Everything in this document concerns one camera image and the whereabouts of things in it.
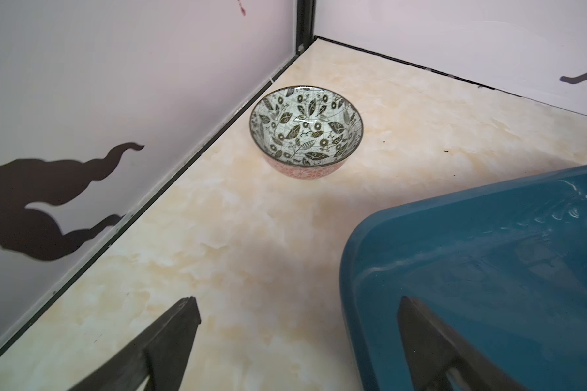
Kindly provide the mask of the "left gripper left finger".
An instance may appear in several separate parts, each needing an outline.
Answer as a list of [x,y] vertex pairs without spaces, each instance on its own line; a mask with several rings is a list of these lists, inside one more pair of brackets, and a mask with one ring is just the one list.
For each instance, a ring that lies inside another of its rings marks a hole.
[[201,322],[197,299],[180,299],[72,389],[179,390]]

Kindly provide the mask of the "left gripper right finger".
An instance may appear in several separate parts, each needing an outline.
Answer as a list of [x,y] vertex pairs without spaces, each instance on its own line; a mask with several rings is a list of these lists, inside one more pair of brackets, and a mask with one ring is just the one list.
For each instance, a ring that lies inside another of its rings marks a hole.
[[526,389],[421,300],[403,296],[397,323],[414,389]]

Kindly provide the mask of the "teal plastic tray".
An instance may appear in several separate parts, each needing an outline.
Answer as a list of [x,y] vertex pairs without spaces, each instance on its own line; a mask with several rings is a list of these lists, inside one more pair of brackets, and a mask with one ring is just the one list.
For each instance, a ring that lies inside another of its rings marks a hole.
[[587,390],[587,166],[401,205],[360,223],[339,274],[360,384],[413,387],[415,297],[531,390]]

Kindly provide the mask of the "small patterned bowl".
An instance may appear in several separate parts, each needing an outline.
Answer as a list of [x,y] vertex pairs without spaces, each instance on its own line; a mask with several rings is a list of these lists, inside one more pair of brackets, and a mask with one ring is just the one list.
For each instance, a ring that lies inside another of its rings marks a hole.
[[249,132],[273,169],[294,179],[319,179],[340,169],[357,150],[364,123],[338,93],[288,86],[257,102]]

